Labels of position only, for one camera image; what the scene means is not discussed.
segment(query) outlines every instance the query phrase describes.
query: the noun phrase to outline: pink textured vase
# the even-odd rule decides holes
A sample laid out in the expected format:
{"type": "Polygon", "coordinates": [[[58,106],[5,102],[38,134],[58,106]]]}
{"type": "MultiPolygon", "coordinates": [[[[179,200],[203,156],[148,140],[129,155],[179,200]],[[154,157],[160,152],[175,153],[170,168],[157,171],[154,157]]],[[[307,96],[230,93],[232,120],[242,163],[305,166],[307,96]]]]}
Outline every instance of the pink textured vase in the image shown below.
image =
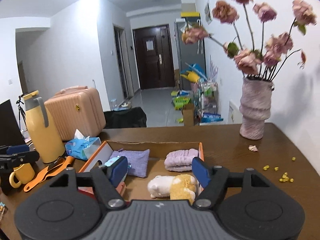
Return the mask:
{"type": "Polygon", "coordinates": [[[251,140],[263,136],[264,121],[270,117],[272,82],[243,78],[240,134],[251,140]]]}

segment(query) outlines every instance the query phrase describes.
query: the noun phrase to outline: gray floor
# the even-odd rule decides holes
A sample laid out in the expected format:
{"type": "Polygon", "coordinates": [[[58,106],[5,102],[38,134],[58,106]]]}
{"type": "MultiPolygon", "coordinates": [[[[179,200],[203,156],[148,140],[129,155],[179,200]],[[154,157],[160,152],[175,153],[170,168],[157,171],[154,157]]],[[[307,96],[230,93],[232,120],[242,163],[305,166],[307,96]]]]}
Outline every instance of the gray floor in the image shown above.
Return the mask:
{"type": "Polygon", "coordinates": [[[146,113],[147,127],[183,126],[176,123],[182,113],[173,107],[172,91],[173,88],[141,90],[130,100],[132,107],[140,106],[146,113]]]}

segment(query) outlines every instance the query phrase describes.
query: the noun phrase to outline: yellow thermos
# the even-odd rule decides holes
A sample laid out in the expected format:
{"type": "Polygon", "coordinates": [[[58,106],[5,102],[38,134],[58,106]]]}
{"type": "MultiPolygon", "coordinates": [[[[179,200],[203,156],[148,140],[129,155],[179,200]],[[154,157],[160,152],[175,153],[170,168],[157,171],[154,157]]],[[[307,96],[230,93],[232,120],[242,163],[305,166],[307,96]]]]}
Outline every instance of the yellow thermos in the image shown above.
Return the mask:
{"type": "Polygon", "coordinates": [[[65,151],[53,118],[44,106],[38,90],[25,95],[23,99],[27,129],[32,142],[43,163],[51,163],[65,151]]]}

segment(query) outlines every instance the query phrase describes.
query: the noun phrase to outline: small box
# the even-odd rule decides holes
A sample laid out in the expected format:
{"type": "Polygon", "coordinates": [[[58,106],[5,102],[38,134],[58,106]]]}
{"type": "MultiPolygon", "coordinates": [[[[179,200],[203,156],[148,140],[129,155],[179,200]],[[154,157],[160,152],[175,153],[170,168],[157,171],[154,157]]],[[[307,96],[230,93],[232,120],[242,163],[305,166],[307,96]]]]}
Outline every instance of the small box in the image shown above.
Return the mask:
{"type": "MultiPolygon", "coordinates": [[[[128,175],[124,181],[126,185],[126,191],[124,192],[123,198],[126,201],[132,199],[142,199],[142,200],[153,200],[148,192],[148,182],[154,179],[157,175],[162,176],[177,176],[180,174],[190,174],[192,172],[174,172],[167,171],[164,166],[164,160],[166,159],[168,153],[177,150],[189,150],[197,149],[199,151],[199,158],[204,161],[204,153],[201,142],[165,142],[165,143],[155,143],[155,142],[114,142],[114,141],[104,141],[100,148],[90,157],[90,159],[84,164],[79,172],[87,172],[93,167],[105,163],[113,151],[118,151],[120,149],[130,150],[130,151],[144,151],[149,149],[149,161],[147,168],[147,177],[139,178],[135,176],[128,175]]],[[[85,193],[93,193],[92,188],[79,188],[79,190],[85,191],[85,193]]],[[[198,194],[202,191],[202,187],[199,186],[198,194]]]]}
{"type": "Polygon", "coordinates": [[[194,126],[195,125],[195,106],[194,104],[186,104],[182,108],[183,125],[194,126]]]}

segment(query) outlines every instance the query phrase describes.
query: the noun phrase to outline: pink suitcase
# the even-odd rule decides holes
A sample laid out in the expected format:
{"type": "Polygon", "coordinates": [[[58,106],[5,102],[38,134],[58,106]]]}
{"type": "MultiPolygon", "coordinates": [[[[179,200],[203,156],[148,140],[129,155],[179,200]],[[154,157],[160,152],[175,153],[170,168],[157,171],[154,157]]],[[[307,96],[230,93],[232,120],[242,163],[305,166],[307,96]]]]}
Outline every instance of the pink suitcase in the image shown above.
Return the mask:
{"type": "Polygon", "coordinates": [[[85,137],[96,137],[106,125],[99,92],[95,88],[66,88],[44,104],[62,140],[73,139],[76,129],[85,137]]]}

